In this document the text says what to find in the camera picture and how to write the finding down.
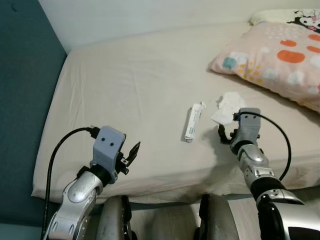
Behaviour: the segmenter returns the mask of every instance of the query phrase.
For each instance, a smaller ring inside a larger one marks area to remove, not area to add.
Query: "white wall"
[[[164,29],[248,21],[265,9],[319,8],[319,0],[39,0],[64,49]]]

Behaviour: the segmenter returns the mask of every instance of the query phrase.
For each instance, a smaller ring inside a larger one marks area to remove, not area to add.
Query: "black cable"
[[[46,188],[45,188],[45,200],[44,200],[44,214],[43,214],[43,224],[42,224],[42,231],[41,231],[41,239],[43,239],[44,235],[46,234],[46,230],[47,230],[47,225],[48,225],[48,210],[49,210],[49,199],[50,199],[50,187],[51,187],[51,173],[52,173],[52,167],[54,165],[54,160],[55,160],[55,156],[58,152],[58,149],[60,148],[60,146],[64,143],[65,140],[67,140],[67,138],[69,138],[71,135],[81,132],[81,131],[88,131],[91,133],[91,136],[93,134],[95,128],[91,128],[91,127],[80,127],[77,128],[75,130],[72,130],[71,132],[69,132],[67,135],[65,135],[59,142],[58,144],[55,146],[51,158],[50,158],[50,162],[49,162],[49,166],[48,166],[48,172],[47,172],[47,176],[46,176]]]
[[[268,122],[272,123],[282,133],[282,135],[284,136],[285,141],[286,141],[286,145],[288,147],[288,160],[286,162],[286,166],[285,166],[285,169],[284,169],[283,173],[279,177],[279,180],[281,181],[282,179],[284,179],[284,177],[286,176],[287,172],[289,171],[290,164],[291,164],[291,145],[290,145],[290,142],[289,142],[289,138],[287,137],[285,131],[283,131],[283,129],[278,124],[276,124],[274,121],[272,121],[270,118],[268,118],[266,116],[263,116],[263,115],[261,115],[259,113],[251,112],[251,111],[240,112],[238,114],[238,117],[240,117],[240,115],[243,115],[243,114],[258,116],[260,118],[263,118],[263,119],[267,120]]]

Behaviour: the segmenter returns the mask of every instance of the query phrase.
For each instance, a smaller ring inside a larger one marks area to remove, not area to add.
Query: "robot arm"
[[[258,148],[260,113],[257,108],[241,108],[234,119],[239,127],[227,139],[219,126],[221,143],[230,144],[237,155],[246,185],[258,209],[262,240],[320,240],[320,217],[310,210],[275,176],[263,151]]]
[[[62,193],[62,204],[53,215],[43,240],[82,240],[88,225],[88,216],[96,204],[96,196],[107,184],[113,184],[118,173],[128,174],[128,166],[136,158],[140,142],[127,159],[120,152],[126,135],[109,126],[100,129],[93,145],[90,168],[83,167],[77,179]]]

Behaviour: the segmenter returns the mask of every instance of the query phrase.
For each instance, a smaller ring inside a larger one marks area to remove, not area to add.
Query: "fitted sheet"
[[[273,119],[287,133],[292,164],[287,188],[319,183],[319,114],[236,76],[207,71],[228,43],[250,29],[248,23],[181,28],[101,42],[73,50],[55,89],[38,150],[33,196],[44,198],[50,155],[75,128],[109,125],[126,134],[122,152],[141,141],[130,172],[107,185],[97,202],[128,195],[132,202],[192,202],[204,192],[248,193],[238,161],[220,144],[218,125],[210,119],[225,92],[238,92],[249,107]],[[192,143],[183,141],[189,108],[204,101]],[[227,131],[237,124],[226,126]],[[259,147],[276,175],[285,168],[282,135],[261,121]],[[94,139],[77,133],[56,155],[50,199],[60,202],[64,187],[89,165]]]

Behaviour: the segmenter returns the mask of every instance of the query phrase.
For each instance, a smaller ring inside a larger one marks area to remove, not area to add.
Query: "white pillow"
[[[261,22],[295,23],[320,33],[320,9],[274,9],[253,14],[253,25]]]

